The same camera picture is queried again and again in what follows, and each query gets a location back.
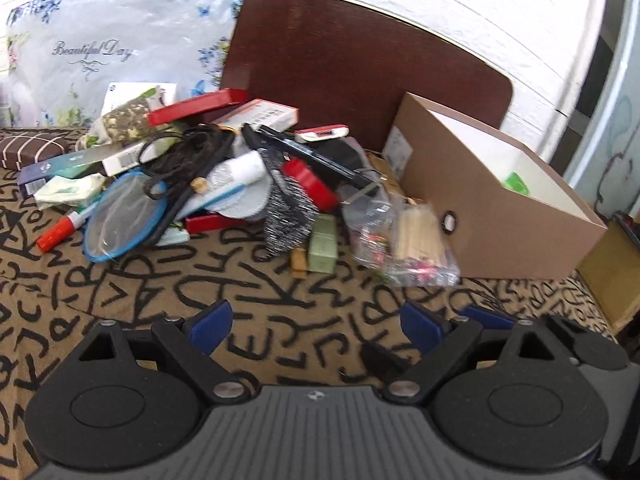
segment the red box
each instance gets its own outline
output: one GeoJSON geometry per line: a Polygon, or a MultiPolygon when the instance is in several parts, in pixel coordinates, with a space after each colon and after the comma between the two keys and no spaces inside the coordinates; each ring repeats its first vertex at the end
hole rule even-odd
{"type": "Polygon", "coordinates": [[[241,218],[227,218],[226,216],[222,216],[220,213],[192,216],[184,219],[184,228],[187,229],[187,232],[190,235],[246,224],[248,224],[246,220],[241,218]]]}
{"type": "Polygon", "coordinates": [[[248,100],[249,93],[246,90],[223,88],[217,92],[209,92],[149,112],[147,121],[151,126],[159,126],[160,124],[171,123],[178,119],[203,114],[217,108],[240,105],[248,100]]]}

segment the red cup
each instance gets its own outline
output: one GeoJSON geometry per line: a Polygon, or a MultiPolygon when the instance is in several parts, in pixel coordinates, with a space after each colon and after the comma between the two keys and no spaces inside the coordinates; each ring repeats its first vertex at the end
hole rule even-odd
{"type": "Polygon", "coordinates": [[[296,181],[309,195],[311,201],[316,204],[323,213],[330,213],[340,204],[340,199],[331,191],[324,182],[316,177],[308,165],[299,158],[292,158],[282,166],[282,173],[296,181]]]}

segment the brown cushion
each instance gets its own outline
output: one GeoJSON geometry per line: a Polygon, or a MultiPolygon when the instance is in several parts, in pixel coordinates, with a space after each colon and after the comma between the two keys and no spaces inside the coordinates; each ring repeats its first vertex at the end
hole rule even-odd
{"type": "Polygon", "coordinates": [[[21,170],[29,164],[68,152],[72,143],[68,134],[77,128],[2,128],[0,129],[0,165],[21,170]]]}

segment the dark red headboard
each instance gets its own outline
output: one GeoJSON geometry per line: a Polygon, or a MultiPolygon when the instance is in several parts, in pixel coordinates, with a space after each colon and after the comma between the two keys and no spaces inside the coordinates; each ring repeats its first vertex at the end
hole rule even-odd
{"type": "Polygon", "coordinates": [[[344,123],[382,149],[404,92],[495,128],[511,82],[442,38],[341,0],[245,0],[222,87],[300,109],[299,127],[344,123]]]}

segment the green item in box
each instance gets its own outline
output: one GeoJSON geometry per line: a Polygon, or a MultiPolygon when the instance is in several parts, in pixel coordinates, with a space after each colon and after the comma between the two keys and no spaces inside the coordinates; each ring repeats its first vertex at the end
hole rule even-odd
{"type": "Polygon", "coordinates": [[[318,215],[307,251],[309,272],[334,273],[338,260],[336,232],[334,216],[318,215]]]}
{"type": "Polygon", "coordinates": [[[529,188],[521,179],[520,175],[517,174],[515,171],[507,177],[507,179],[502,183],[502,185],[507,189],[511,189],[512,191],[515,191],[516,193],[529,196],[529,188]]]}

